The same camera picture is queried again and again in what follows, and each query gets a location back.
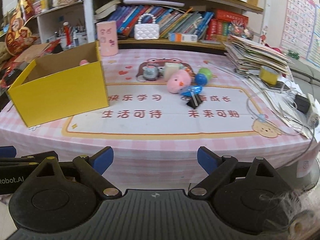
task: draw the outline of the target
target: alphabet poster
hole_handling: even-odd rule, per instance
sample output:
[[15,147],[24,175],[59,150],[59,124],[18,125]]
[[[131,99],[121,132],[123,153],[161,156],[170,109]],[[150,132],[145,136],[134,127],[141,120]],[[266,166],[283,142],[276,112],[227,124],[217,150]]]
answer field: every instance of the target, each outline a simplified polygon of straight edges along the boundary
[[313,0],[288,0],[280,47],[298,52],[300,57],[307,58],[315,16],[316,5]]
[[317,6],[316,22],[307,60],[320,67],[320,7]]

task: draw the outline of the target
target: pink chick toy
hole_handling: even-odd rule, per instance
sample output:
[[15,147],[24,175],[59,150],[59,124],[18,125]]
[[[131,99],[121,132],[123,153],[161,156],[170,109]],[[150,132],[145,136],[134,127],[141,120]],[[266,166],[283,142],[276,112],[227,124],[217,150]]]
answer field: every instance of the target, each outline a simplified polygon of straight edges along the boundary
[[89,64],[89,61],[87,61],[86,59],[83,59],[80,61],[80,66],[87,65],[87,64]]
[[167,83],[167,89],[170,93],[177,94],[182,89],[191,85],[191,77],[184,69],[179,69],[174,73]]

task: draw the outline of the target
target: sofa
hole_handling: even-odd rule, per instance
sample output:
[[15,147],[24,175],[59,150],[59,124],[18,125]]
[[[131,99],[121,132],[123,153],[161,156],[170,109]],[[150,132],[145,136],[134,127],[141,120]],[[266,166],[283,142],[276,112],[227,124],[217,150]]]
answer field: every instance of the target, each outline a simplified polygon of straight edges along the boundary
[[320,68],[312,68],[299,60],[290,58],[294,64],[289,64],[293,79],[304,94],[311,94],[320,102]]

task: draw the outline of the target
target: table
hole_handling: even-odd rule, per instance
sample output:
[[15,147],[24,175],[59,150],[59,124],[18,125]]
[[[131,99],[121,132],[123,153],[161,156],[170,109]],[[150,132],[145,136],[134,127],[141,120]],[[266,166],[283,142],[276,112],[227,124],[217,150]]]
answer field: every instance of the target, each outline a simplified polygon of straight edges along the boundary
[[[195,72],[212,70],[199,108],[185,105],[185,98],[166,91],[165,82],[138,82],[146,62],[182,62]],[[104,173],[112,183],[126,185],[165,181],[199,182],[206,176],[196,160],[200,146],[239,161],[266,158],[275,168],[299,156],[310,140],[294,133],[254,97],[250,106],[272,122],[268,126],[249,114],[245,102],[252,90],[236,76],[224,56],[205,53],[129,49],[103,58],[110,107],[27,128],[9,103],[0,112],[0,145],[14,145],[18,156],[54,150],[61,161],[80,154],[92,155],[105,146],[114,149],[114,162]],[[297,177],[309,172],[319,152],[316,142],[299,160]]]

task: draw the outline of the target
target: pen holder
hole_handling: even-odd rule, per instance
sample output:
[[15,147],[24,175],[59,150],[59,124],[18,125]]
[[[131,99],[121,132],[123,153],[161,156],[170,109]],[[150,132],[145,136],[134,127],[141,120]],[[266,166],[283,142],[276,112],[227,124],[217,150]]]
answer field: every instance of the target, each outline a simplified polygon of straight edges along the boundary
[[118,54],[116,21],[97,23],[97,34],[100,41],[101,56],[109,57]]

